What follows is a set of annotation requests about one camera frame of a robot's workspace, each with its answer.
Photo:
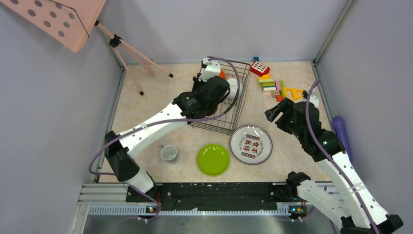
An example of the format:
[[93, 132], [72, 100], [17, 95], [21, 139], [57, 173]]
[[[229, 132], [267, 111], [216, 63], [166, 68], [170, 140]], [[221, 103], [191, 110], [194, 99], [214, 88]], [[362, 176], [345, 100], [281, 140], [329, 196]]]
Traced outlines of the white ceramic bowl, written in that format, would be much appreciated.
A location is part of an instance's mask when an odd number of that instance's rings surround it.
[[238, 94], [238, 98], [242, 95], [243, 92], [243, 85], [239, 84], [238, 80], [236, 78], [228, 78], [227, 82], [229, 84], [230, 87], [230, 91], [228, 96], [226, 97], [226, 99], [229, 100], [234, 100], [237, 90], [239, 90], [239, 94]]

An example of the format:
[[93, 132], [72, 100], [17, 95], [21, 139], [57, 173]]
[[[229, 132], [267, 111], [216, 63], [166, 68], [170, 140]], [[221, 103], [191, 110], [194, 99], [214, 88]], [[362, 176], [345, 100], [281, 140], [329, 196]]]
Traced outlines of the grey wire dish rack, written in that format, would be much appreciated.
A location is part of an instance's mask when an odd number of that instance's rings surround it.
[[229, 135], [237, 128], [243, 111], [249, 83], [250, 64], [234, 60], [230, 60], [229, 62], [218, 60], [218, 62], [221, 65], [221, 70], [223, 70], [226, 75], [225, 80], [228, 78], [236, 78], [239, 84], [243, 85], [242, 95], [238, 98], [239, 90], [237, 90], [235, 99], [229, 100], [226, 99], [229, 94], [229, 91], [227, 91], [227, 93], [223, 95], [222, 101], [215, 108], [213, 115], [208, 117], [210, 120], [193, 122], [191, 126]]

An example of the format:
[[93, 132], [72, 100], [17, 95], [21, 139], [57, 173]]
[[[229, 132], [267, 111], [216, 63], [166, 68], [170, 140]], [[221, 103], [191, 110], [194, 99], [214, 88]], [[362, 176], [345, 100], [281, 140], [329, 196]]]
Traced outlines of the white plate red characters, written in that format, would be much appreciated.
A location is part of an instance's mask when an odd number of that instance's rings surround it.
[[247, 165], [258, 165], [271, 157], [273, 142], [261, 127], [245, 125], [232, 133], [229, 148], [238, 161]]

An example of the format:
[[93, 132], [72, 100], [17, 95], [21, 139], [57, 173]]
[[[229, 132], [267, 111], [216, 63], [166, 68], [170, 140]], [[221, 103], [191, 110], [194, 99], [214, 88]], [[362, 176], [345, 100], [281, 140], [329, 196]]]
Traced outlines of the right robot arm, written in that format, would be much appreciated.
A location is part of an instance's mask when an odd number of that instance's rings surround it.
[[264, 114], [269, 122], [298, 139], [341, 196], [335, 198], [303, 172], [290, 172], [285, 188], [290, 200], [309, 202], [342, 234], [392, 234], [404, 225], [400, 216], [388, 213], [369, 192], [337, 135], [322, 128], [314, 104], [284, 98]]

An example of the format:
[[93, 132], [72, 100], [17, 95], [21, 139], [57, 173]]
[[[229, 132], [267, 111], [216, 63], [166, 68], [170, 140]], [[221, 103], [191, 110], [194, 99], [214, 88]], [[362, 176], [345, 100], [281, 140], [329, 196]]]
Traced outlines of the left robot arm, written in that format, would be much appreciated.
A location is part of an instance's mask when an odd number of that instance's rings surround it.
[[109, 131], [104, 138], [105, 158], [117, 181], [137, 188], [144, 201], [156, 196], [155, 182], [135, 158], [148, 146], [168, 133], [192, 122], [209, 121], [218, 105], [230, 93], [230, 85], [220, 77], [218, 58], [205, 58], [201, 71], [193, 78], [191, 91], [182, 92], [163, 110], [122, 133]]

